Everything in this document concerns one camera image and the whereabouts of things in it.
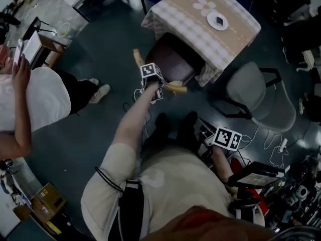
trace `dark blue floor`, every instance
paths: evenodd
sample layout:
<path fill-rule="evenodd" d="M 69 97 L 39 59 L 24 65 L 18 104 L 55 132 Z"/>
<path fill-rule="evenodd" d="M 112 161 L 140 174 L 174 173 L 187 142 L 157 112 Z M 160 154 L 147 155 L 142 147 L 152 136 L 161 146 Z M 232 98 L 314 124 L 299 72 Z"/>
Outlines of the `dark blue floor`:
<path fill-rule="evenodd" d="M 152 121 L 148 132 L 153 130 L 153 121 L 158 113 L 165 111 L 175 126 L 186 113 L 195 110 L 200 117 L 215 126 L 224 126 L 242 134 L 252 136 L 256 125 L 250 120 L 227 119 L 211 105 L 206 95 L 208 89 L 224 92 L 224 81 L 234 67 L 254 61 L 260 67 L 277 68 L 284 80 L 287 92 L 295 108 L 304 92 L 311 92 L 312 78 L 307 72 L 295 72 L 288 65 L 281 51 L 279 31 L 260 13 L 252 11 L 262 30 L 253 44 L 246 48 L 226 69 L 215 84 L 200 88 L 196 81 L 189 83 L 187 94 L 176 96 L 166 93 L 165 99 L 150 108 Z M 33 133 L 34 148 L 26 158 L 31 170 L 42 184 L 52 182 L 67 198 L 66 213 L 79 230 L 89 233 L 82 219 L 80 198 L 83 189 L 94 173 L 94 167 L 102 161 L 110 145 L 117 125 L 124 115 L 122 105 L 131 102 L 132 94 L 140 86 L 140 73 L 132 56 L 138 48 L 145 56 L 155 43 L 152 32 L 140 26 L 144 14 L 140 0 L 116 0 L 107 7 L 102 6 L 92 14 L 94 19 L 68 47 L 56 68 L 81 78 L 98 78 L 101 83 L 111 85 L 111 92 L 98 105 L 88 105 L 79 112 L 80 116 L 69 116 L 56 124 Z M 283 134 L 288 145 L 298 138 L 309 126 L 306 115 L 297 114 L 293 128 Z M 245 158 L 269 163 L 273 148 L 263 149 L 267 130 L 260 129 L 253 143 L 241 150 Z M 285 166 L 315 150 L 321 143 L 318 127 L 311 123 L 304 140 L 289 148 Z M 275 154 L 273 161 L 281 163 Z"/>

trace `bag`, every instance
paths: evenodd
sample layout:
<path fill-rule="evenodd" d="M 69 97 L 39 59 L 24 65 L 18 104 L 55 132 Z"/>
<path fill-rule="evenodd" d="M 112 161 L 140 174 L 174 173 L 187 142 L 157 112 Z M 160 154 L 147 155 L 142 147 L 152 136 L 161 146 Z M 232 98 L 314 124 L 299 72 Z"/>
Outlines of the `bag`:
<path fill-rule="evenodd" d="M 117 199 L 107 219 L 103 236 L 107 241 L 138 241 L 148 234 L 149 203 L 139 179 L 115 184 L 100 169 L 98 174 L 118 191 Z"/>

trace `plate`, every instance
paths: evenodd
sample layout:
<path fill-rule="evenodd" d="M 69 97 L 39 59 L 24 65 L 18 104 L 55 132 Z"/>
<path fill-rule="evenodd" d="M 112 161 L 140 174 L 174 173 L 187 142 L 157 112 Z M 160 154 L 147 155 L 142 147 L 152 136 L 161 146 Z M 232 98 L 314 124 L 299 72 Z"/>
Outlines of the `plate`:
<path fill-rule="evenodd" d="M 223 14 L 218 12 L 212 12 L 207 15 L 207 21 L 211 25 L 212 28 L 216 30 L 226 30 L 229 27 L 229 23 Z"/>

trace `white plate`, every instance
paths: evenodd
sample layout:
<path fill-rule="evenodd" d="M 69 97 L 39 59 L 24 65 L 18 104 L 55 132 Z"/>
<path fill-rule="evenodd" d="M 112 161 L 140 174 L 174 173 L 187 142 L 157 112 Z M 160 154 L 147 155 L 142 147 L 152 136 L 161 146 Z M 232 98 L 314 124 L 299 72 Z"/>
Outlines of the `white plate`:
<path fill-rule="evenodd" d="M 219 17 L 223 20 L 223 25 L 217 24 L 216 23 L 216 18 Z M 229 23 L 227 21 L 227 19 L 225 18 L 224 15 L 218 13 L 218 12 L 212 12 L 210 14 L 207 15 L 207 21 L 208 23 L 211 25 L 212 28 L 216 29 L 216 30 L 226 30 L 229 26 Z"/>

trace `sleeve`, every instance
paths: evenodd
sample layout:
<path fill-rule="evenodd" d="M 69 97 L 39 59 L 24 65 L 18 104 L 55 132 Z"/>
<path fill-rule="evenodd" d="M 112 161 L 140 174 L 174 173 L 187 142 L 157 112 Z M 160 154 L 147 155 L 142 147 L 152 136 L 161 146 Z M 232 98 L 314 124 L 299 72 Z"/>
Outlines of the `sleeve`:
<path fill-rule="evenodd" d="M 136 153 L 133 148 L 126 144 L 113 144 L 109 147 L 100 169 L 119 185 L 131 178 L 135 161 Z M 82 214 L 97 241 L 104 240 L 102 234 L 116 198 L 117 191 L 98 173 L 94 174 L 85 187 L 81 198 Z"/>

